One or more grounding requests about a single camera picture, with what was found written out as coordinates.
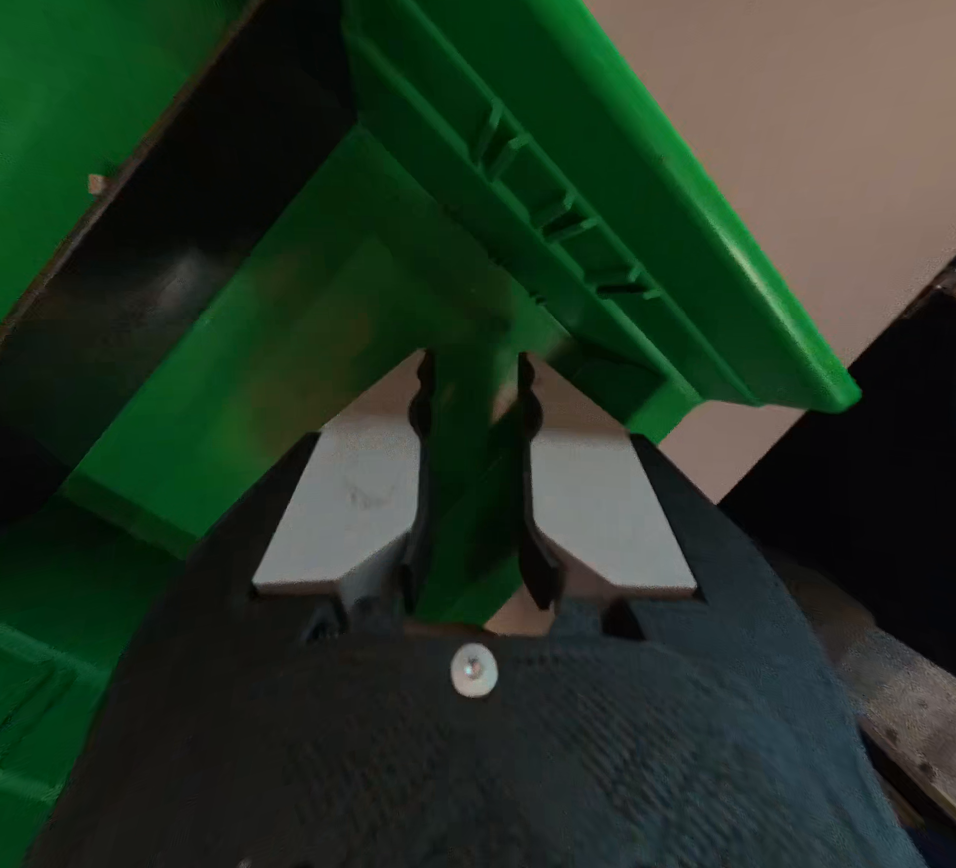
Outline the worn wooden plank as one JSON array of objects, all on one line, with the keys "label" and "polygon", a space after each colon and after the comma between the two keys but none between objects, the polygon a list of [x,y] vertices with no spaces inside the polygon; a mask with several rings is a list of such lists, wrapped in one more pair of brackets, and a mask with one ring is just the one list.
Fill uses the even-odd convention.
[{"label": "worn wooden plank", "polygon": [[955,815],[954,676],[878,627],[826,575],[770,551],[768,559],[814,628],[842,682],[883,780],[908,805]]}]

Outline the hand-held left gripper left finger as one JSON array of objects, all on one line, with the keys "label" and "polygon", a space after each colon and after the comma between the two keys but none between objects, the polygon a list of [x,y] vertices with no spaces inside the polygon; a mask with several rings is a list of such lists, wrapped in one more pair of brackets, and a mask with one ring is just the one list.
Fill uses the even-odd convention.
[{"label": "hand-held left gripper left finger", "polygon": [[253,576],[259,594],[345,612],[414,605],[430,554],[434,388],[434,353],[414,351],[322,426]]}]

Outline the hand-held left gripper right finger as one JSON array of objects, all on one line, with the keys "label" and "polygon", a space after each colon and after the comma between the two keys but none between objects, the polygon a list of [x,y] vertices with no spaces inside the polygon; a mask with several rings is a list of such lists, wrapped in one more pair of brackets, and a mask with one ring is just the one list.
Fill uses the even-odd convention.
[{"label": "hand-held left gripper right finger", "polygon": [[541,611],[692,599],[698,582],[626,427],[543,358],[521,353],[519,570]]}]

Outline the dark cabinet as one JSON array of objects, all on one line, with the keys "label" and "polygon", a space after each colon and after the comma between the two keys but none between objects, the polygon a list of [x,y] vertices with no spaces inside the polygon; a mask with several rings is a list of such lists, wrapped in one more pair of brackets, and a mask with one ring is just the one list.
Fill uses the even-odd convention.
[{"label": "dark cabinet", "polygon": [[766,551],[955,666],[955,262],[854,361],[860,401],[807,413],[723,497]]}]

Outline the green plastic bin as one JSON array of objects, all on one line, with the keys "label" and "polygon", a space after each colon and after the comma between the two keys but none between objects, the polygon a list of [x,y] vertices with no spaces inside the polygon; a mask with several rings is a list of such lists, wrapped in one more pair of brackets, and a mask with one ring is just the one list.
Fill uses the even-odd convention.
[{"label": "green plastic bin", "polygon": [[[2,0],[2,322],[252,0]],[[182,560],[309,431],[434,352],[419,614],[518,588],[521,352],[659,443],[859,390],[580,0],[341,0],[357,121],[35,513],[2,527],[2,866]]]}]

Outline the black divider panel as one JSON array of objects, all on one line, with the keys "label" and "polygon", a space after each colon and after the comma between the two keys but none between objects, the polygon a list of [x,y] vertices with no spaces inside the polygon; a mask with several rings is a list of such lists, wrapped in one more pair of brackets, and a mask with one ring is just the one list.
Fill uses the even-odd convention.
[{"label": "black divider panel", "polygon": [[66,481],[357,121],[341,0],[252,0],[2,322],[2,527]]}]

